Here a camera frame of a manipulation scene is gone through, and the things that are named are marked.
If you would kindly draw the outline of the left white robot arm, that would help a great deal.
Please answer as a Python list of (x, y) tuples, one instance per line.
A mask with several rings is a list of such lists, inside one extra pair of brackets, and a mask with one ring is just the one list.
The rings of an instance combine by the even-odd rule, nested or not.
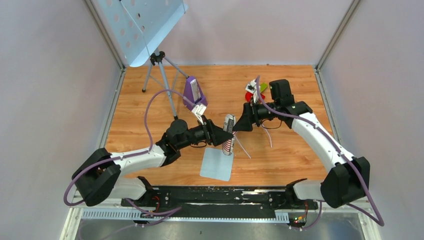
[(172, 164), (181, 156), (181, 149), (205, 143), (219, 146), (233, 138), (210, 119), (189, 128), (186, 121), (174, 120), (161, 139), (151, 147), (127, 152), (108, 152), (96, 149), (72, 175), (72, 184), (86, 206), (92, 207), (108, 198), (135, 200), (140, 206), (149, 206), (153, 193), (138, 178), (125, 176), (143, 169), (160, 168)]

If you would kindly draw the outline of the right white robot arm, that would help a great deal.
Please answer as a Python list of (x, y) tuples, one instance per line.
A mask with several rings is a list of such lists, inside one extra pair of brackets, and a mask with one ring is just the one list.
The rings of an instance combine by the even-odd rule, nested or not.
[(271, 102), (261, 95), (257, 79), (249, 82), (246, 91), (252, 94), (243, 104), (235, 132), (251, 132), (265, 120), (279, 119), (303, 138), (321, 160), (327, 175), (322, 181), (299, 179), (288, 184), (285, 201), (298, 209), (306, 200), (324, 201), (339, 208), (369, 193), (370, 163), (365, 157), (355, 157), (343, 148), (322, 126), (313, 110), (304, 101), (295, 101), (286, 79), (269, 83)]

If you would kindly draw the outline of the light blue cleaning cloth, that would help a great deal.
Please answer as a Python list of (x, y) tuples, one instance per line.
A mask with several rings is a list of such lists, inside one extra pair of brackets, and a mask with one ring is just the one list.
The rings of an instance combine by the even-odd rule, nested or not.
[(229, 182), (232, 174), (234, 154), (225, 155), (221, 149), (207, 147), (204, 150), (199, 175)]

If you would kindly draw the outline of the white frame sunglasses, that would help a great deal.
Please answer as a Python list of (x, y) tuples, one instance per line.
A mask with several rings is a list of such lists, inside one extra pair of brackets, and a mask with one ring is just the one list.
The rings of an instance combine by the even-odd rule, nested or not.
[(264, 151), (266, 146), (270, 149), (273, 148), (273, 140), (270, 134), (270, 129), (263, 124), (257, 130), (252, 132), (236, 131), (234, 133), (235, 142), (244, 152), (244, 154), (251, 159), (253, 151), (259, 149)]

